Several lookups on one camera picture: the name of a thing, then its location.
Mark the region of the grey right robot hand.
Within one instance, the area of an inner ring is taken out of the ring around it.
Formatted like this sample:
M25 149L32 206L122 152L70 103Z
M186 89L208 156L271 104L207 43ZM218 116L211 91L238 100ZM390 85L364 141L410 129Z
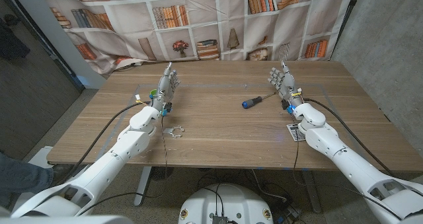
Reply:
M295 85L295 79L284 61L281 61L280 69L275 67L271 69L268 81L275 87L280 98L286 101L289 105L297 107L303 104L301 93Z

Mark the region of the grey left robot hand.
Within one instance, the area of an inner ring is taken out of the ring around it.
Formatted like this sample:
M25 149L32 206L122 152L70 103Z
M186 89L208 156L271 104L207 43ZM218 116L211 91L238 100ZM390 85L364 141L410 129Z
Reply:
M177 71L172 69L172 63L170 62L159 80L151 106L157 110L162 110L165 104L171 102L173 99L174 92L179 84L180 80L177 77Z

